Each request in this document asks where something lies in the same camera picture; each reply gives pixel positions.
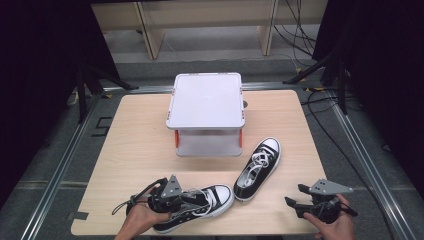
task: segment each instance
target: container lid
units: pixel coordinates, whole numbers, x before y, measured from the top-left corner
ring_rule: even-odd
[[[179,74],[166,125],[170,129],[237,129],[244,126],[238,73]]]

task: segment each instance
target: black sneaker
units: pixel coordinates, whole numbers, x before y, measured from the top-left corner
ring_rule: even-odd
[[[264,181],[275,170],[280,161],[280,143],[274,138],[266,138],[256,147],[252,157],[234,184],[234,194],[241,202],[255,196]]]
[[[190,190],[181,194],[183,204],[171,219],[153,226],[158,233],[168,233],[181,224],[204,217],[216,217],[225,212],[234,202],[234,193],[226,185],[213,185],[200,190]]]

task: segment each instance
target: white box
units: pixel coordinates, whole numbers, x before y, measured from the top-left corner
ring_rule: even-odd
[[[238,73],[179,74],[166,125],[179,156],[239,156],[245,123]]]

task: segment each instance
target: wooden table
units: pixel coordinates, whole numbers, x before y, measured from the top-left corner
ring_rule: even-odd
[[[175,154],[174,131],[165,120],[170,94],[122,98],[79,207],[86,220],[75,219],[75,235],[115,235],[125,209],[112,210],[147,185],[175,174],[183,190],[223,183],[233,186],[254,148],[266,137],[282,146],[279,166],[250,201],[234,205],[216,218],[187,222],[168,235],[284,235],[316,229],[299,219],[284,197],[310,203],[297,184],[326,178],[298,97],[291,90],[245,91],[246,124],[239,157],[181,158]],[[153,229],[145,234],[156,235]]]

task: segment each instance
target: human hand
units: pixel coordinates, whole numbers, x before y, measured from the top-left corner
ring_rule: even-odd
[[[171,213],[157,213],[149,208],[147,203],[137,203],[134,205],[121,230],[116,235],[115,240],[129,240],[149,230],[153,225],[169,220]]]
[[[349,202],[342,195],[337,194],[337,197],[340,199],[342,203],[342,208],[345,206],[349,206]],[[303,217],[312,223],[315,227],[318,228],[319,232],[315,234],[316,239],[324,238],[326,240],[354,240],[354,224],[352,220],[352,216],[345,213],[344,211],[340,211],[339,217],[337,220],[331,224],[327,224],[322,222],[314,215],[310,213],[304,213]]]

